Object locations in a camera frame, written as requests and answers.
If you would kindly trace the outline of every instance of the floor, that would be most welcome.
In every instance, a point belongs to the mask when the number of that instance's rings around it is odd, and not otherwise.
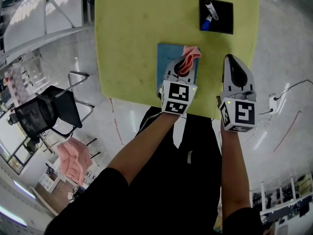
[[[271,95],[280,95],[298,81],[313,80],[312,3],[313,0],[260,0],[258,41],[251,67],[259,113],[269,110]],[[83,141],[98,138],[90,150],[101,152],[98,161],[104,168],[135,136],[149,106],[102,95],[93,29],[50,43],[40,48],[40,53],[44,82],[65,88],[69,71],[90,74],[74,94],[94,105],[94,112],[74,136]],[[312,93],[310,83],[292,88],[278,101],[278,113],[259,115],[256,130],[240,134],[251,190],[259,190],[263,181],[266,191],[270,191],[291,176],[297,179],[313,170]],[[220,121],[214,120],[213,127],[220,142]]]

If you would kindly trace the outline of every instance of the table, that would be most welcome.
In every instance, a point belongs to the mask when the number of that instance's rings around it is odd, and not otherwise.
[[[161,106],[156,97],[157,44],[198,46],[198,91],[188,113],[220,118],[223,63],[234,54],[247,66],[254,53],[259,0],[234,4],[234,34],[199,30],[199,0],[96,0],[95,35],[104,95]]]

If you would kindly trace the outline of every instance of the white cable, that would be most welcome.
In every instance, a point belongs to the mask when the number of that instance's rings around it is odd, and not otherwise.
[[[255,127],[255,129],[254,129],[253,135],[252,135],[247,141],[245,141],[244,144],[243,144],[241,147],[243,147],[247,142],[249,142],[249,141],[254,137],[254,135],[255,135],[255,133],[256,133],[257,126],[258,126],[258,124],[259,124],[260,122],[266,123],[265,129],[267,129],[267,128],[272,124],[272,121],[271,121],[271,120],[272,120],[272,117],[273,117],[273,115],[271,116],[270,120],[259,120],[259,121],[257,122],[257,124],[256,124],[256,127]]]
[[[173,76],[173,77],[176,79],[176,81],[174,81],[174,82],[183,81],[185,84],[188,84],[185,80],[179,79],[179,77],[176,76],[176,75],[174,75],[174,74],[164,75],[164,76],[163,76],[163,80],[169,80],[171,76]]]

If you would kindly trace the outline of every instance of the power strip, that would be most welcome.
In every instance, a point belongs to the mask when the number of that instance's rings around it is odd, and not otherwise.
[[[272,112],[270,112],[271,115],[277,113],[277,101],[275,101],[274,98],[276,98],[276,95],[269,98],[269,108],[273,109]]]

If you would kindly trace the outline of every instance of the white wall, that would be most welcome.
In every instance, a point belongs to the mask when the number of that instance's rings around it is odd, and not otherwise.
[[[0,119],[0,142],[7,152],[12,154],[16,148],[23,142],[25,136],[19,129],[17,124],[9,125],[10,111]]]
[[[20,173],[20,179],[26,186],[36,187],[41,175],[47,170],[45,163],[47,162],[46,155],[43,151],[38,150],[31,157],[25,168]]]

